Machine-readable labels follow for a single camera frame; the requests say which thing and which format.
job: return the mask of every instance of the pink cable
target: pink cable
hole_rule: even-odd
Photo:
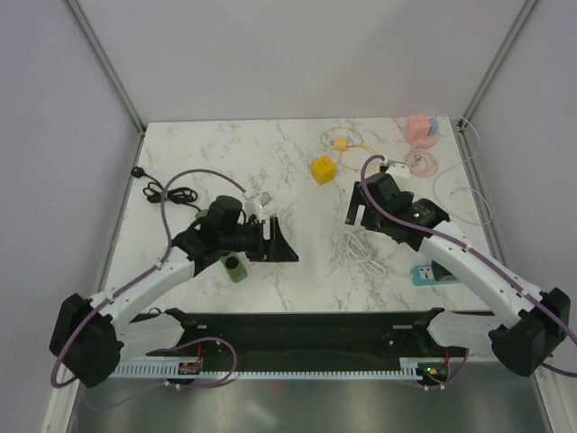
[[[405,164],[419,178],[429,178],[439,170],[439,162],[431,152],[411,146],[405,154]]]
[[[439,236],[439,237],[457,245],[460,248],[468,248],[466,243],[462,242],[461,240],[459,240],[457,238],[454,238],[454,237],[447,235],[445,233],[442,233],[442,232],[437,232],[436,230],[433,230],[431,228],[422,227],[422,226],[418,226],[416,224],[409,223],[407,221],[403,221],[402,219],[399,219],[399,218],[391,215],[389,212],[387,212],[385,209],[383,209],[381,206],[379,206],[379,203],[377,203],[377,201],[374,199],[374,197],[369,192],[369,188],[367,185],[367,179],[366,179],[367,167],[374,160],[384,161],[385,157],[382,155],[372,155],[371,157],[369,157],[369,159],[367,161],[365,161],[365,163],[362,165],[362,169],[361,169],[361,187],[362,187],[362,191],[364,192],[365,197],[369,200],[369,202],[372,204],[372,206],[375,209],[377,209],[377,211],[379,211],[379,213],[381,215],[383,215],[384,217],[386,217],[387,219],[389,219],[393,223],[399,224],[400,226],[412,228],[412,229],[415,229],[419,232],[427,233],[429,235],[436,235],[436,236]],[[504,271],[502,271],[500,269],[500,267],[495,265],[483,253],[480,253],[479,251],[475,250],[474,248],[469,248],[467,251],[469,253],[471,253],[472,255],[474,255],[475,257],[477,257],[477,259],[479,259],[481,262],[483,262],[492,271],[497,273],[498,276],[501,277],[504,281],[506,281],[513,289],[515,289],[521,295],[525,296],[529,300],[529,302],[531,302],[537,309],[542,311],[546,316],[548,316],[551,320],[553,320],[553,322],[567,336],[569,336],[569,338],[577,346],[577,335],[575,335],[575,333],[561,319],[559,319],[551,310],[549,310],[547,307],[545,307],[543,304],[541,304],[539,301],[537,301],[531,295],[528,295],[528,294],[524,295],[523,294],[523,288],[519,285],[519,283],[516,282],[511,277],[509,277]],[[546,368],[546,369],[548,369],[554,373],[558,373],[558,374],[561,374],[561,375],[567,376],[567,377],[577,377],[577,373],[567,372],[565,370],[561,370],[559,368],[553,367],[553,366],[551,366],[549,364],[545,364],[545,363],[542,363],[541,365],[544,368]]]
[[[226,176],[225,174],[219,173],[218,171],[214,171],[214,170],[209,170],[209,169],[192,169],[192,170],[185,170],[182,171],[181,173],[177,174],[176,176],[174,176],[171,180],[169,180],[169,183],[166,184],[165,187],[165,191],[168,191],[170,188],[170,185],[172,185],[172,183],[174,183],[175,180],[181,178],[182,176],[185,176],[187,174],[194,174],[194,173],[207,173],[207,174],[214,174],[215,176],[218,176],[219,178],[222,178],[224,180],[229,181],[230,183],[232,183],[233,185],[235,185],[236,188],[238,188],[242,193],[246,192],[246,189],[244,189],[238,182],[236,182],[235,180],[229,178],[228,176]],[[166,218],[166,209],[165,209],[165,203],[166,203],[166,196],[163,194],[162,198],[160,200],[160,215],[162,216],[162,225],[164,226],[164,232],[166,233],[166,238],[167,238],[167,248],[166,251],[164,252],[164,254],[162,255],[162,257],[160,258],[160,264],[163,264],[164,262],[166,262],[166,260],[169,258],[170,255],[170,249],[172,248],[172,234],[170,233],[170,228],[169,228],[169,222]],[[52,367],[52,372],[50,374],[50,384],[54,387],[54,388],[64,388],[65,386],[70,385],[71,383],[73,383],[77,378],[76,377],[72,377],[71,379],[68,379],[65,382],[58,382],[58,371],[60,369],[60,366],[62,365],[62,363],[64,362],[64,357],[66,356],[66,354],[68,353],[70,347],[72,346],[72,343],[74,343],[74,341],[76,340],[76,338],[78,337],[78,335],[80,334],[80,332],[82,332],[82,330],[85,328],[85,326],[87,325],[87,323],[96,315],[98,314],[98,312],[103,309],[106,305],[108,305],[111,302],[114,302],[114,299],[118,298],[120,295],[122,295],[124,292],[126,292],[127,290],[129,290],[132,286],[134,286],[134,284],[144,280],[146,277],[148,277],[151,273],[155,272],[158,269],[157,265],[154,264],[151,268],[147,269],[146,271],[144,271],[142,274],[140,274],[139,276],[137,276],[136,278],[134,278],[131,281],[128,281],[123,287],[121,287],[120,289],[116,290],[113,294],[112,294],[112,299],[105,299],[103,300],[100,304],[98,304],[92,311],[90,311],[90,313],[87,314],[87,316],[78,324],[78,326],[74,329],[74,331],[72,331],[72,334],[70,334],[70,337],[68,338],[68,340],[66,340],[66,343],[64,344],[64,346],[62,347],[62,350],[60,350],[60,353],[58,354],[58,356],[56,357],[56,362],[54,363],[54,366]]]

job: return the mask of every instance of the white marble surface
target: white marble surface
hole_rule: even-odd
[[[402,134],[404,122],[375,118],[150,124],[139,165],[162,182],[183,170],[209,168],[233,177],[248,190],[270,191],[279,205],[282,231],[301,258],[299,263],[249,263],[244,259],[249,276],[238,284],[216,263],[153,306],[212,312],[486,309],[461,284],[418,288],[394,275],[373,278],[350,264],[338,247],[341,233],[353,230],[378,250],[380,261],[397,272],[430,262],[385,235],[343,223],[353,183],[359,179],[357,173],[339,167],[335,181],[324,186],[309,174],[314,158],[328,154],[337,161],[337,152],[324,150],[319,137],[339,124],[356,127],[376,151],[402,161],[408,149]],[[442,170],[460,156],[449,120],[443,118],[440,123],[442,138],[432,153]],[[367,153],[352,150],[344,157],[359,165]],[[432,179],[412,177],[408,188],[416,198],[431,198]],[[142,272],[165,247],[160,207],[148,203],[142,194],[146,183],[144,179],[133,181],[106,287],[118,287]],[[468,186],[463,167],[437,184],[449,211],[479,220],[471,192],[460,188]],[[197,190],[197,204],[202,208],[220,194],[242,199],[240,191],[210,175],[187,175],[175,183],[178,185]],[[195,211],[168,204],[167,214],[176,234],[191,223]],[[458,224],[482,251],[488,251],[481,227]]]

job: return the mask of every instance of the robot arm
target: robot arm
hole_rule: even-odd
[[[110,302],[87,322],[63,361],[87,387],[96,386],[121,360],[173,347],[180,340],[189,319],[178,309],[140,322],[133,322],[133,319],[167,291],[217,262],[221,255],[246,253],[252,262],[298,261],[297,254],[280,232],[275,216],[261,221],[249,218],[247,223],[237,224],[241,209],[237,199],[218,197],[205,216],[175,236],[167,259],[129,290],[113,296],[115,289],[112,288],[89,299],[78,294],[70,296],[60,308],[50,351],[58,356],[78,324],[109,299]],[[262,216],[259,209],[255,213]]]
[[[563,341],[565,333],[527,298],[533,297],[565,324],[569,321],[570,300],[559,289],[545,292],[524,281],[491,257],[472,253],[468,238],[451,222],[448,214],[432,201],[401,191],[396,182],[396,167],[383,165],[367,179],[367,190],[387,213],[412,226],[434,229],[435,235],[393,222],[382,215],[365,197],[360,182],[355,183],[346,224],[355,223],[359,206],[364,206],[361,225],[408,244],[455,275],[482,299],[494,316],[456,314],[432,309],[414,328],[430,335],[438,345],[467,347],[482,354],[493,353],[514,373],[529,376]],[[444,238],[459,239],[461,248]],[[513,290],[494,269],[506,273],[523,289]]]

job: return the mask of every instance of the white wall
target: white wall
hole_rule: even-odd
[[[79,0],[146,122],[464,111],[522,0]]]
[[[0,431],[38,431],[60,303],[93,288],[138,139],[60,0],[0,14]]]
[[[577,329],[577,2],[542,2],[479,113],[481,176],[516,270],[572,296]],[[577,348],[556,352],[577,371]],[[577,380],[562,381],[577,404]]]

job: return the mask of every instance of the yellow cable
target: yellow cable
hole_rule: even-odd
[[[360,145],[364,143],[364,139],[362,138],[362,134],[359,132],[358,129],[353,128],[352,126],[333,126],[332,128],[327,129],[326,131],[324,131],[321,134],[321,143],[324,145],[325,148],[327,149],[331,149],[334,150],[334,147],[332,144],[330,144],[326,138],[327,136],[332,132],[332,131],[337,131],[339,129],[342,129],[344,131],[348,131],[351,134],[355,135],[356,138],[358,139],[358,143],[353,143],[351,144],[351,146],[355,146],[355,145]]]
[[[351,133],[352,135],[354,135],[354,138],[356,139],[355,141],[356,141],[357,143],[349,144],[349,145],[347,146],[348,149],[352,149],[352,148],[358,147],[358,148],[364,149],[365,151],[367,151],[367,152],[370,153],[371,155],[377,154],[377,151],[375,151],[375,150],[374,150],[372,147],[370,147],[368,144],[365,144],[365,143],[364,143],[364,139],[362,138],[362,134],[359,132],[359,130],[356,129],[356,128],[353,128],[352,126],[334,126],[334,127],[332,127],[332,128],[327,129],[326,131],[324,131],[324,132],[321,134],[321,144],[323,144],[323,146],[324,146],[326,149],[331,150],[331,151],[337,151],[337,150],[333,147],[333,145],[330,144],[330,143],[327,141],[328,135],[329,135],[330,133],[334,132],[334,131],[337,131],[337,130],[348,131],[349,133]],[[360,173],[360,172],[361,172],[361,167],[359,167],[359,168],[351,167],[351,166],[348,165],[346,162],[344,162],[344,160],[343,160],[343,154],[344,154],[346,151],[337,151],[337,152],[340,153],[340,154],[339,154],[339,163],[340,163],[341,165],[343,165],[343,167],[345,167],[345,168],[348,169],[348,170],[355,171],[355,172],[357,172],[357,173]],[[374,170],[376,167],[378,167],[378,163],[377,163],[377,162],[372,163],[372,164],[369,166],[368,169],[369,169],[369,170]]]

